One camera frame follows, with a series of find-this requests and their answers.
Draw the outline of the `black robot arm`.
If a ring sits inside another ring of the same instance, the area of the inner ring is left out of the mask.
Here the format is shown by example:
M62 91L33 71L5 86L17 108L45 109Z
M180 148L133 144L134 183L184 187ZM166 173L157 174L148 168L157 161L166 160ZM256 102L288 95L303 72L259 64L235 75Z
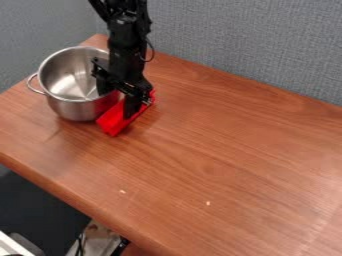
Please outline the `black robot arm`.
M88 0L94 12L106 24L108 59L92 59L92 76L100 95L112 90L124 94L122 118L130 118L142 104L150 103L152 84L142 71L148 33L152 21L146 0Z

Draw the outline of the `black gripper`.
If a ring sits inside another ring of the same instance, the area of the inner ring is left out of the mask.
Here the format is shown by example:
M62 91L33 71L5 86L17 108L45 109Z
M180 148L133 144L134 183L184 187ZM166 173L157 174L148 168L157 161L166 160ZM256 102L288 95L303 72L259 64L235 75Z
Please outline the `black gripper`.
M96 89L100 96L117 90L124 97L122 117L129 119L140 110L141 103L149 105L152 103L152 86L142 80L128 82L117 78L109 73L109 61L104 58L93 57L90 75L96 80Z

